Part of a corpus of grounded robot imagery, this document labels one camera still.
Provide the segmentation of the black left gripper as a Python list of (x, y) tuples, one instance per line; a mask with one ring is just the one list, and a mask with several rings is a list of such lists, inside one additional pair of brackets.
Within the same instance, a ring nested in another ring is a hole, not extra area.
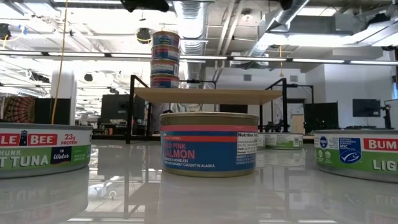
[(170, 9), (166, 0), (120, 0), (120, 2), (129, 12), (133, 12), (136, 9), (150, 9), (167, 12)]

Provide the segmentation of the wooden shelf black metal legs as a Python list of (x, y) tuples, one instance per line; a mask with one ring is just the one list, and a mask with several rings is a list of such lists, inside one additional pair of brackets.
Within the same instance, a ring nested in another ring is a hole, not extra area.
[(227, 90), (227, 89), (184, 89), (184, 88), (151, 88), (136, 75), (130, 76), (129, 106), (127, 109), (126, 144), (140, 138), (132, 135), (133, 126), (137, 123), (133, 117), (134, 97), (138, 96), (149, 103), (146, 132), (144, 141), (152, 139), (150, 135), (150, 121), (153, 103), (189, 103), (214, 105), (258, 105), (260, 124), (263, 129), (263, 105), (279, 97), (282, 98), (283, 132), (289, 130), (287, 116), (287, 79), (280, 78), (265, 90)]

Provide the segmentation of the black monitor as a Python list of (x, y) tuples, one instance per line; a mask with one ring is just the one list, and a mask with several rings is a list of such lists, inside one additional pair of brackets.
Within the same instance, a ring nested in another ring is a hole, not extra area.
[(311, 103), (304, 106), (306, 133), (324, 129), (339, 129), (337, 103)]
[(220, 112), (247, 114), (248, 105), (220, 105)]
[[(50, 124), (52, 122), (52, 112), (54, 107), (54, 98), (36, 98), (34, 123)], [(70, 124), (70, 99), (59, 98), (54, 116), (54, 124)]]
[[(145, 119), (146, 102), (138, 97), (134, 97), (133, 119), (138, 123)], [(127, 112), (129, 108), (129, 95), (103, 95), (101, 100), (101, 114), (99, 121), (105, 124), (127, 123)]]

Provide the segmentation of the pale plastic sheet cover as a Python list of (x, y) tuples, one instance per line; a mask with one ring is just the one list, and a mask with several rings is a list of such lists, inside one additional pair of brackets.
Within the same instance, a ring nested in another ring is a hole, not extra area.
[(152, 113), (184, 113), (199, 112), (203, 110), (203, 104), (191, 103), (153, 103)]

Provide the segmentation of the long ceiling light strip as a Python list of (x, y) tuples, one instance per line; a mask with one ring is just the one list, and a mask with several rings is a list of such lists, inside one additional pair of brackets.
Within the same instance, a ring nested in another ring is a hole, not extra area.
[[(149, 60), (151, 54), (115, 54), (115, 53), (89, 53), (89, 52), (34, 52), (0, 50), (0, 55), (8, 57), (48, 57), (71, 60)], [(282, 62), (282, 63), (323, 63), (343, 65), (375, 65), (398, 66), (398, 61), (382, 60), (348, 60), (348, 59), (324, 59), (324, 58), (280, 58), (280, 57), (242, 57), (222, 55), (182, 55), (182, 60), (188, 61), (228, 61), (228, 62)]]

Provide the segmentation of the patterned orange tapestry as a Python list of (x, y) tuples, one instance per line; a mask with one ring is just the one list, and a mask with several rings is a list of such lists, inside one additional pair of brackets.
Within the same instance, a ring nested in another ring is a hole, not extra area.
[(34, 96), (8, 96), (3, 107), (3, 120), (11, 123), (34, 123)]

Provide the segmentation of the beige cardboard box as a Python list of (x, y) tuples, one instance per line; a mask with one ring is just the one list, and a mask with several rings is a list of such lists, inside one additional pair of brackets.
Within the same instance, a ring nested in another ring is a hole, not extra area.
[(303, 114), (293, 114), (292, 115), (292, 132), (305, 134), (304, 128), (304, 115)]

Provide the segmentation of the white work surface sheet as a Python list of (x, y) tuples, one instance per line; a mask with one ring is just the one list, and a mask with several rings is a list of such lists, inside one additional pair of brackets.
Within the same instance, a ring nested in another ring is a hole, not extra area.
[(160, 151), (95, 140), (83, 169), (0, 179), (0, 224), (398, 224), (398, 184), (322, 172), (310, 144), (220, 179), (163, 173)]

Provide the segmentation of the large silver ceiling duct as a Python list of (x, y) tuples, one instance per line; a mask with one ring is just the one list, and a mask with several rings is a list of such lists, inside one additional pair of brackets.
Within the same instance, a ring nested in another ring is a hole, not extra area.
[(290, 23), (310, 0), (278, 0), (277, 9), (264, 14), (257, 27), (257, 41), (247, 51), (246, 56), (260, 57), (272, 45), (281, 45), (283, 37), (278, 33), (286, 33)]

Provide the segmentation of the black wall screen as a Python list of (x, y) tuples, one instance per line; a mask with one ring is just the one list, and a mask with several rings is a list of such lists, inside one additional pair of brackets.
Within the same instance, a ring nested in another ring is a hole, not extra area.
[(379, 99), (353, 99), (353, 117), (380, 117), (381, 101)]

